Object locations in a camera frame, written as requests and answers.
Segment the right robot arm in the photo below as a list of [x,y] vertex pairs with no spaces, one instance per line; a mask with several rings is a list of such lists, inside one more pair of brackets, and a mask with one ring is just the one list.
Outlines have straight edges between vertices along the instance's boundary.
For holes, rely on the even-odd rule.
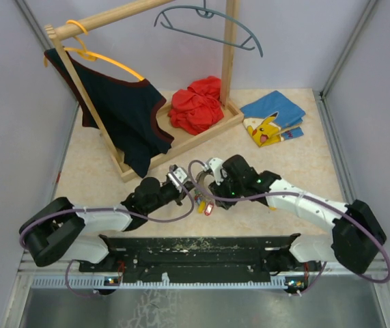
[[278,174],[257,173],[240,155],[226,161],[209,159],[205,168],[214,178],[208,188],[218,198],[217,206],[228,209],[239,199],[250,198],[293,213],[325,231],[323,235],[297,236],[281,253],[282,265],[291,271],[305,262],[336,261],[353,273],[364,274],[387,239],[372,209],[361,200],[347,204],[319,197]]

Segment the steel key organizer yellow handle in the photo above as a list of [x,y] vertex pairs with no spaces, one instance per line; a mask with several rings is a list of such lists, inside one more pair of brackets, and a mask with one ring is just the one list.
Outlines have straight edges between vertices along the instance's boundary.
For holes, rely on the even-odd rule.
[[[205,186],[204,180],[205,180],[206,176],[207,176],[206,172],[200,172],[200,173],[198,173],[198,175],[196,175],[196,182],[199,185],[201,185],[202,187]],[[203,193],[199,189],[195,190],[195,202],[197,204],[197,212],[199,214],[203,214],[203,215],[204,215],[206,205],[210,202],[212,202],[214,204],[213,199],[208,197],[205,193]]]

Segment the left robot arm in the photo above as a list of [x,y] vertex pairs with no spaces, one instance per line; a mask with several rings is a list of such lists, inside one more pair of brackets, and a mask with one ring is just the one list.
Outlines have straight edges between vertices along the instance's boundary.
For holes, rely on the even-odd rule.
[[27,220],[19,230],[19,243],[38,267],[59,260],[95,264],[103,271],[117,266],[118,254],[110,250],[107,232],[133,231],[151,221],[150,213],[171,202],[181,204],[193,183],[178,172],[164,183],[144,178],[120,204],[107,208],[75,205],[59,197]]

